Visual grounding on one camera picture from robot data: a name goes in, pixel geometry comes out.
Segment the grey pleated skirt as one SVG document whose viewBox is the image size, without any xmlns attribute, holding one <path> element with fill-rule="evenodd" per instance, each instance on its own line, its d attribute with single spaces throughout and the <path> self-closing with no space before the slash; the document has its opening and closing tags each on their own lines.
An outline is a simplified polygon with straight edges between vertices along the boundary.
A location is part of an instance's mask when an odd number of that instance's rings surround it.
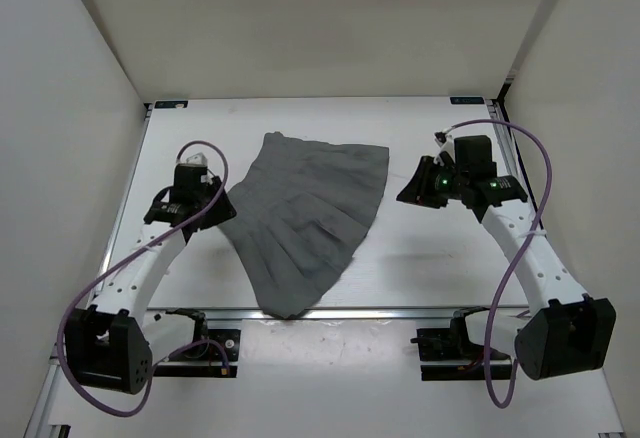
<svg viewBox="0 0 640 438">
<path fill-rule="evenodd" d="M 389 161 L 383 146 L 265 134 L 228 193 L 237 215 L 220 227 L 263 312 L 296 317 L 339 281 L 374 223 Z"/>
</svg>

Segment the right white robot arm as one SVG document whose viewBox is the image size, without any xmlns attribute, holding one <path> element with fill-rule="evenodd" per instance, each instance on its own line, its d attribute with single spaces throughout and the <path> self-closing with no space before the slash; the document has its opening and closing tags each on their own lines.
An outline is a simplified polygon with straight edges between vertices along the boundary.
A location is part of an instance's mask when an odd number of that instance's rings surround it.
<svg viewBox="0 0 640 438">
<path fill-rule="evenodd" d="M 540 380 L 603 366 L 616 312 L 606 298 L 595 299 L 565 268 L 533 222 L 528 197 L 518 180 L 498 176 L 490 164 L 476 181 L 451 161 L 420 159 L 397 201 L 442 208 L 459 200 L 496 241 L 527 299 L 527 320 L 499 313 L 492 322 L 482 308 L 463 309 L 450 322 L 449 345 L 470 358 L 484 347 L 492 330 L 494 351 L 516 359 L 524 373 Z"/>
</svg>

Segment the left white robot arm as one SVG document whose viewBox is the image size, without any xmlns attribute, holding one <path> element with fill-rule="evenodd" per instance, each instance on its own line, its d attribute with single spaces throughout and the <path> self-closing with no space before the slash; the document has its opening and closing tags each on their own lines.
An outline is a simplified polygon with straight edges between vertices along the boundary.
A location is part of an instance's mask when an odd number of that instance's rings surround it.
<svg viewBox="0 0 640 438">
<path fill-rule="evenodd" d="M 205 316 L 178 308 L 146 318 L 172 262 L 191 237 L 234 218 L 221 179 L 197 153 L 174 168 L 172 185 L 152 200 L 134 257 L 110 275 L 87 308 L 74 309 L 64 327 L 67 365 L 92 388 L 136 394 L 152 367 L 176 349 L 188 358 L 206 353 Z"/>
</svg>

